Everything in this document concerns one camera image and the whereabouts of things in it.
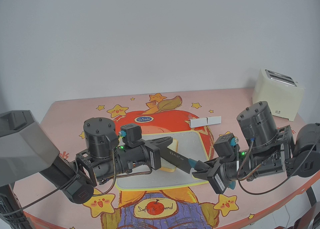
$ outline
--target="slice of bread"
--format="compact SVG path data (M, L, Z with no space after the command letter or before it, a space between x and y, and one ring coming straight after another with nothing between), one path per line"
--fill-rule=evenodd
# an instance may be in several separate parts
M168 146L170 150L178 152L178 140L173 139L172 143ZM176 170L176 166L172 165L171 163L167 162L165 159L161 158L161 168L160 170L166 172L174 172Z

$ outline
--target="label sticker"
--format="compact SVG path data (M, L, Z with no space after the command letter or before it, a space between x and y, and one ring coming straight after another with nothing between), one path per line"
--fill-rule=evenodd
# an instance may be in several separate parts
M151 117L151 116L139 116L139 117L135 118L134 121L136 123L148 123L148 122L153 121L153 117Z
M155 161L154 161L154 158L153 158L153 152L150 151L150 160L151 160L151 167L153 169L155 169Z
M224 189L225 189L226 187L225 187L224 184L222 183L222 180L221 180L221 178L219 177L219 175L216 174L216 175L214 176L214 178L215 178L215 180L217 181L217 183L218 183L219 187L221 188L221 190L224 191Z

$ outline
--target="blue connector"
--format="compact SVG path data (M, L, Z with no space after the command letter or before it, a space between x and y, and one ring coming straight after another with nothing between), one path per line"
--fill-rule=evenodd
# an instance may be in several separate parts
M231 139L230 145L231 145L232 147L235 147L235 146L236 146L236 138L235 138L235 137Z
M126 133L125 131L123 131L123 130L121 130L121 131L119 132L119 136L121 136L121 137L123 137L123 138L125 138L126 135L127 135L127 133Z

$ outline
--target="floor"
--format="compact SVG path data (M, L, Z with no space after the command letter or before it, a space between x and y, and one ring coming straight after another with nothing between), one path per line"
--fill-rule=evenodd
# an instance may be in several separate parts
M312 186L317 201L320 201L320 179ZM286 205L243 229L274 229L278 226L290 227L311 208L306 192L294 197ZM0 219L0 229L10 229Z

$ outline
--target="white wall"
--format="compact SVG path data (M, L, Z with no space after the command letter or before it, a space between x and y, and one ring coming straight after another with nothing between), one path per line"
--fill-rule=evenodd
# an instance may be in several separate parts
M319 0L0 0L2 109L42 120L56 100L254 86L265 67L320 121L319 43Z

